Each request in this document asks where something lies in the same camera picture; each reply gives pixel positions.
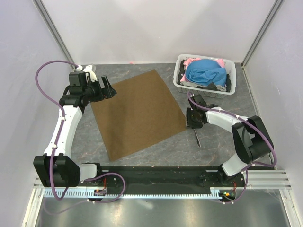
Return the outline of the silver metal fork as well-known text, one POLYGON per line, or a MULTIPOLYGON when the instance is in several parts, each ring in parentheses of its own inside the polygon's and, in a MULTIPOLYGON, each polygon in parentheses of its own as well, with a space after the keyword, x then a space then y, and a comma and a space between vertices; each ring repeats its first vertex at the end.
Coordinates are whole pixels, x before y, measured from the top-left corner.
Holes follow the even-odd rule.
POLYGON ((200 148, 201 147, 201 142, 200 142, 200 139, 198 137, 196 129, 193 129, 193 132, 194 132, 194 135, 195 135, 195 138, 196 138, 197 145, 200 148))

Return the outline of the brown cloth napkin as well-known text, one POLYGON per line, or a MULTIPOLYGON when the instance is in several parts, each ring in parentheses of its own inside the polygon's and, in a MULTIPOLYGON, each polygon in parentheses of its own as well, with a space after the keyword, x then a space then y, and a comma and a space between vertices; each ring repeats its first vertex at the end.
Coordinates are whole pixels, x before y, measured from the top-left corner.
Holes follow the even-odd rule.
POLYGON ((91 104, 110 161, 186 129, 186 118, 156 70, 113 85, 117 94, 91 104))

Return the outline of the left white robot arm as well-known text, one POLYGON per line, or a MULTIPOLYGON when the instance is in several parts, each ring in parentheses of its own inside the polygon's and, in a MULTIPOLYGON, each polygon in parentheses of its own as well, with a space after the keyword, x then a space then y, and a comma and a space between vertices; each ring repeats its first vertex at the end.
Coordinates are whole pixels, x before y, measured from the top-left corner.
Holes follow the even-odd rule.
POLYGON ((97 163, 78 165, 71 158, 75 131, 89 103, 112 98, 116 91, 106 76, 97 79, 92 71, 69 74, 69 85, 59 100, 59 117, 53 136, 43 155, 36 156, 34 168, 46 188, 76 187, 88 180, 93 186, 104 181, 97 163))

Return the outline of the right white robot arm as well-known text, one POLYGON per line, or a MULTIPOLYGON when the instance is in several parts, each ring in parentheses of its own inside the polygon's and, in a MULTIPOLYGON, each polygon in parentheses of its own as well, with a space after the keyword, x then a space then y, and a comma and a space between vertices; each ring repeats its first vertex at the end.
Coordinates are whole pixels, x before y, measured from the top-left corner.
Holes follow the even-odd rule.
POLYGON ((276 165, 273 142, 259 116, 239 116, 217 105, 207 105, 201 95, 188 92, 187 96, 190 104, 186 110, 187 127, 196 130, 211 124, 232 134, 235 154, 218 167, 217 181, 220 185, 228 186, 236 174, 254 164, 276 165))

